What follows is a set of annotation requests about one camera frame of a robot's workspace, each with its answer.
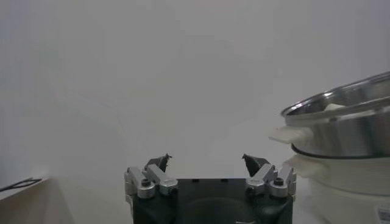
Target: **white plastic handle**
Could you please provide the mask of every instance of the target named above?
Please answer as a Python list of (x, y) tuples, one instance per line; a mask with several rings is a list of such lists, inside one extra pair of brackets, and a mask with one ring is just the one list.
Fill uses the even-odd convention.
[(305, 147), (313, 141), (313, 132), (310, 128), (285, 126), (277, 128), (268, 138), (284, 144)]

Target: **black wire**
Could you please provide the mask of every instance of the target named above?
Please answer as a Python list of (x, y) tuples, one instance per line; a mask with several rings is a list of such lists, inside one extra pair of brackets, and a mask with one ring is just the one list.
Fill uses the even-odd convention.
[(9, 186), (0, 188), (0, 192), (9, 191), (9, 190), (12, 190), (12, 189), (17, 189), (17, 188), (28, 187), (28, 186), (31, 186), (31, 185), (33, 185), (33, 184), (36, 184), (37, 182), (39, 182), (39, 181), (41, 181), (41, 180), (42, 180), (42, 179), (27, 178), (27, 179), (25, 179), (25, 180), (16, 182), (16, 183), (11, 184), (11, 185), (9, 185)]

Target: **white wall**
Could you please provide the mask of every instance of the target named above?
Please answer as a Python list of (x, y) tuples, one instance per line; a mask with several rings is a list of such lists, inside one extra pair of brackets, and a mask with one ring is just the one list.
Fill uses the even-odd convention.
[[(243, 153), (280, 164), (293, 153), (266, 133), (282, 108), (389, 70), (389, 7), (1, 1), (0, 184), (53, 177), (11, 208), (28, 223), (128, 223), (128, 165), (169, 152), (175, 177), (245, 177)], [(0, 222), (27, 223), (20, 212)]]

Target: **metal screw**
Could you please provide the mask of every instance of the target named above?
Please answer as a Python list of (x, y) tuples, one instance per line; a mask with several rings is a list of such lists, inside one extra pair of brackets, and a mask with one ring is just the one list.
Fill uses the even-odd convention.
[(277, 177), (275, 180), (274, 180), (274, 185), (276, 186), (282, 186), (285, 182), (283, 181), (282, 178), (280, 177)]
[(256, 192), (255, 192), (255, 189), (252, 188), (252, 187), (248, 187), (245, 191), (245, 194), (250, 197), (250, 198), (253, 198), (254, 196), (256, 196)]
[(151, 181), (150, 180), (148, 180), (148, 179), (143, 179), (142, 181), (141, 181), (141, 186), (142, 187), (148, 187), (148, 186), (150, 186), (151, 185)]

